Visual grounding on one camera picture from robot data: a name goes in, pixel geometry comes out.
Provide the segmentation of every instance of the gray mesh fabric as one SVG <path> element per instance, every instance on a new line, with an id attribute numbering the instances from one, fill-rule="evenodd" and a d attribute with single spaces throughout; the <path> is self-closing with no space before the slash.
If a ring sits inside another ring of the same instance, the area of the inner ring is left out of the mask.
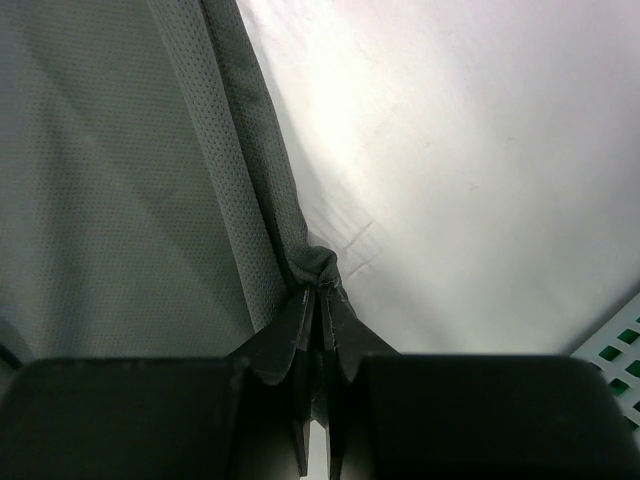
<path id="1" fill-rule="evenodd" d="M 0 322 L 33 356 L 225 354 L 337 278 L 233 2 L 2 9 Z"/>

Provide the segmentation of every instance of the black plastic part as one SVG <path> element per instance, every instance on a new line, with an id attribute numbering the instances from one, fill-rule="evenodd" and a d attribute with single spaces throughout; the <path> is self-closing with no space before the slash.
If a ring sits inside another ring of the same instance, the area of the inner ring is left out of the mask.
<path id="1" fill-rule="evenodd" d="M 227 478 L 246 369 L 49 360 L 0 409 L 1 478 Z"/>
<path id="2" fill-rule="evenodd" d="M 367 469 L 381 480 L 640 478 L 638 450 L 607 385 L 575 359 L 370 357 L 348 397 L 346 430 L 368 441 L 361 433 L 354 445 L 347 435 L 347 480 L 361 478 L 347 470 Z"/>
<path id="3" fill-rule="evenodd" d="M 278 318 L 227 357 L 246 361 L 266 385 L 280 386 L 279 390 L 286 392 L 281 404 L 289 408 L 286 424 L 294 438 L 300 476 L 307 475 L 309 463 L 310 341 L 315 302 L 314 288 L 298 289 Z"/>
<path id="4" fill-rule="evenodd" d="M 370 355 L 393 355 L 396 351 L 356 317 L 342 287 L 320 294 L 323 380 L 329 422 L 327 426 L 329 478 L 341 478 L 345 455 L 348 412 L 346 389 L 355 379 L 360 363 Z"/>

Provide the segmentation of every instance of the gray fabric panel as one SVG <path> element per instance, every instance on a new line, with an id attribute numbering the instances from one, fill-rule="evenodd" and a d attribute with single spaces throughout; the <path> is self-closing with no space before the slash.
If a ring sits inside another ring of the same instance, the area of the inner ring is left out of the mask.
<path id="1" fill-rule="evenodd" d="M 24 356 L 225 354 L 338 279 L 236 5 L 149 6 L 2 7 L 0 316 L 28 345 L 0 342 Z"/>
<path id="2" fill-rule="evenodd" d="M 299 283 L 335 281 L 335 254 L 310 247 L 287 151 L 260 66 L 234 0 L 203 0 L 240 145 L 276 254 Z"/>
<path id="3" fill-rule="evenodd" d="M 2 8 L 1 316 L 36 357 L 239 345 L 234 251 L 145 2 Z"/>
<path id="4" fill-rule="evenodd" d="M 266 325 L 286 289 L 224 93 L 202 10 L 193 0 L 149 2 L 182 87 L 236 258 L 251 319 Z"/>

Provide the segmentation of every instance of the plastic grate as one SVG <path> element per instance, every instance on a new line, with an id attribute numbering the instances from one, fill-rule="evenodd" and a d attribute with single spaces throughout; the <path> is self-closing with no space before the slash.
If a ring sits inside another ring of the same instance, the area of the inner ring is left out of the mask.
<path id="1" fill-rule="evenodd" d="M 640 447 L 640 294 L 574 356 L 591 362 L 604 376 Z"/>

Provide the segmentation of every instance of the white backdrop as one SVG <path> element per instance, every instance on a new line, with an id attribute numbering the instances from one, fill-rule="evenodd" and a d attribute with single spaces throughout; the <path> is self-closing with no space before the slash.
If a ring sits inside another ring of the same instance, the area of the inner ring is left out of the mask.
<path id="1" fill-rule="evenodd" d="M 314 241 L 392 346 L 566 351 L 638 290 L 640 2 L 239 3 Z"/>

